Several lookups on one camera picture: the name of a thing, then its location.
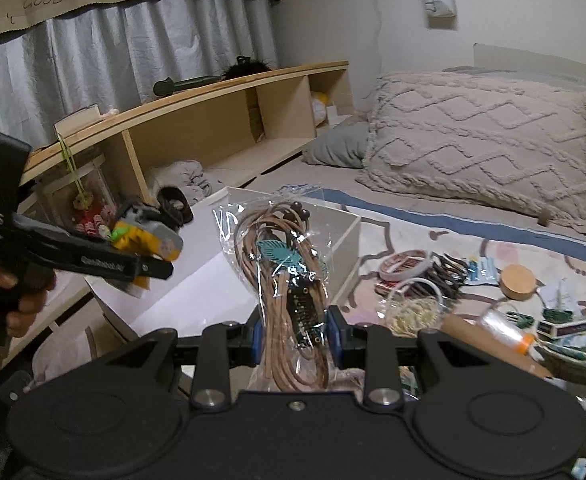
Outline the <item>yellow headlamp flashlight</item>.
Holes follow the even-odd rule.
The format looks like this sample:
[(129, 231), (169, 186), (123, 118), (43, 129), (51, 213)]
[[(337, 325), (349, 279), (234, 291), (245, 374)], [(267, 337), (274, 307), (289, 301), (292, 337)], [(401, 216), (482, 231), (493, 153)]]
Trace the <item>yellow headlamp flashlight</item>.
[(176, 261), (183, 248), (179, 231), (193, 221), (186, 196), (174, 186), (161, 188), (157, 206), (132, 200), (117, 214), (110, 244), (121, 252)]

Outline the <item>white storage box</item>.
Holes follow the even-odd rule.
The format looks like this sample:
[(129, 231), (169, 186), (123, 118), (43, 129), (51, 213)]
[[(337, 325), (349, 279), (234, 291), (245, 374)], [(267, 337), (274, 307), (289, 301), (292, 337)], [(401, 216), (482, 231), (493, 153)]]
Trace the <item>white storage box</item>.
[[(195, 204), (194, 220), (180, 231), (183, 250), (174, 263), (174, 274), (167, 281), (151, 281), (139, 297), (102, 278), (88, 278), (88, 285), (104, 313), (127, 338), (166, 327), (178, 330), (181, 336), (193, 336), (212, 324), (244, 322), (258, 300), (222, 249), (220, 231), (234, 227), (234, 219), (224, 210), (273, 203), (278, 198), (244, 188), (224, 188)], [(329, 300), (341, 304), (359, 270), (360, 217), (337, 208), (326, 191), (299, 199), (311, 212), (311, 239), (328, 267)]]

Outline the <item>doll in clear box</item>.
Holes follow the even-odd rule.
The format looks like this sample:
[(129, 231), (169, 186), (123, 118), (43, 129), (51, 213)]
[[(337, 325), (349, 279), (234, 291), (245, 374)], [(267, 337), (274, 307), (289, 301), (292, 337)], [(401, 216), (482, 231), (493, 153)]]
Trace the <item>doll in clear box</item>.
[(117, 205), (102, 171), (102, 154), (74, 172), (58, 165), (36, 185), (39, 202), (53, 224), (77, 234), (108, 240)]

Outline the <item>red white tape roll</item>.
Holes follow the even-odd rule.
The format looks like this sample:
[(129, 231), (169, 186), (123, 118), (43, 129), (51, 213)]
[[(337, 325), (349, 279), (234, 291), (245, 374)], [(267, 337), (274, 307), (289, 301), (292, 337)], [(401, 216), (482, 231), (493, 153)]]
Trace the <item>red white tape roll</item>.
[(381, 280), (399, 283), (409, 278), (419, 278), (432, 267), (433, 255), (422, 249), (396, 252), (385, 258), (378, 268)]

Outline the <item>cardboard tube with film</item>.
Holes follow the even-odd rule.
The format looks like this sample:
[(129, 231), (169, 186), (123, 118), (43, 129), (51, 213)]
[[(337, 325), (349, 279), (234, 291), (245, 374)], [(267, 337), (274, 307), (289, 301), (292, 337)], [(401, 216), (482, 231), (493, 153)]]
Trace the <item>cardboard tube with film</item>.
[(440, 329), (451, 337), (457, 338), (460, 341), (463, 341), (494, 358), (515, 366), (520, 370), (524, 370), (529, 374), (544, 379), (553, 377), (544, 366), (537, 363), (529, 356), (524, 356), (524, 354), (516, 352), (506, 344), (502, 344), (502, 342), (494, 338), (491, 333), (479, 326), (475, 326), (474, 324), (465, 321), (464, 318), (461, 318), (460, 316), (454, 314), (448, 315), (444, 319), (444, 322), (442, 322), (442, 327)]

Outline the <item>grey cloth on shelf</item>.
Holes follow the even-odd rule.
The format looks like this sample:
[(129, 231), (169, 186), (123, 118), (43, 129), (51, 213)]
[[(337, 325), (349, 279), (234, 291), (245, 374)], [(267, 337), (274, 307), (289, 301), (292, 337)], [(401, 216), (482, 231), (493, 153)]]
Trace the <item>grey cloth on shelf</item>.
[(178, 188), (190, 205), (224, 188), (224, 184), (206, 172), (197, 160), (178, 160), (169, 166), (153, 168), (148, 174), (148, 189), (156, 197), (162, 188)]

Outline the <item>grey small cushion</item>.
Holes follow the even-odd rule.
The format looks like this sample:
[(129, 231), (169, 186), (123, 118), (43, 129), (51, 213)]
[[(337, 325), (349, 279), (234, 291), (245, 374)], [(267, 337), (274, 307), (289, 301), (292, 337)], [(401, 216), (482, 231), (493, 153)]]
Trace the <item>grey small cushion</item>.
[(302, 161), (312, 166), (362, 169), (368, 143), (369, 124), (340, 124), (310, 142), (302, 151)]

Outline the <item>round wooden lid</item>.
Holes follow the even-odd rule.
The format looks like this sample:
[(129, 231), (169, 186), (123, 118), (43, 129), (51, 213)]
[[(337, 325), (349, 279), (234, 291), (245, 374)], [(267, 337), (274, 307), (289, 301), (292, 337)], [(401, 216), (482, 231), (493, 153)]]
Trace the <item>round wooden lid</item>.
[(535, 274), (521, 264), (510, 264), (500, 272), (500, 289), (506, 298), (524, 301), (537, 290)]

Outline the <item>left wooden bedside shelf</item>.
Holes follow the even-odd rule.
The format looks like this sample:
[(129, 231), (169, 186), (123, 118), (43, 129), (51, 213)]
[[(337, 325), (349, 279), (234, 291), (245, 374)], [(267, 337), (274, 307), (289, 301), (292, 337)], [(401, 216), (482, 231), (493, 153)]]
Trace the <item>left wooden bedside shelf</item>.
[(339, 112), (351, 112), (347, 70), (347, 62), (338, 61), (208, 84), (104, 119), (67, 143), (75, 155), (97, 148), (110, 188), (125, 196), (149, 200), (150, 171), (187, 159), (200, 162), (224, 188), (239, 188), (317, 137), (314, 92), (326, 94)]

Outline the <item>grey curtain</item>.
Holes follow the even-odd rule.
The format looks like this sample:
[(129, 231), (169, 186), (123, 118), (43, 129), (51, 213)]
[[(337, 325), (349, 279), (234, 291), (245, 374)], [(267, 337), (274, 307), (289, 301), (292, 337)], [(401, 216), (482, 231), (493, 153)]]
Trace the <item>grey curtain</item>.
[(278, 66), (270, 0), (88, 6), (0, 37), (0, 132), (44, 148), (80, 108), (130, 110), (156, 81), (219, 75), (240, 56)]

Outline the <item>left beige textured pillow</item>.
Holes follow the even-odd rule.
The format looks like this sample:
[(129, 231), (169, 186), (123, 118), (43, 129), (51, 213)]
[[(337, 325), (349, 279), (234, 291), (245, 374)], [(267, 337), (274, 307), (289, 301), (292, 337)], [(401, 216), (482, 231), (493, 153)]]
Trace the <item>left beige textured pillow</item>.
[(359, 180), (548, 217), (586, 235), (585, 93), (517, 76), (385, 75)]

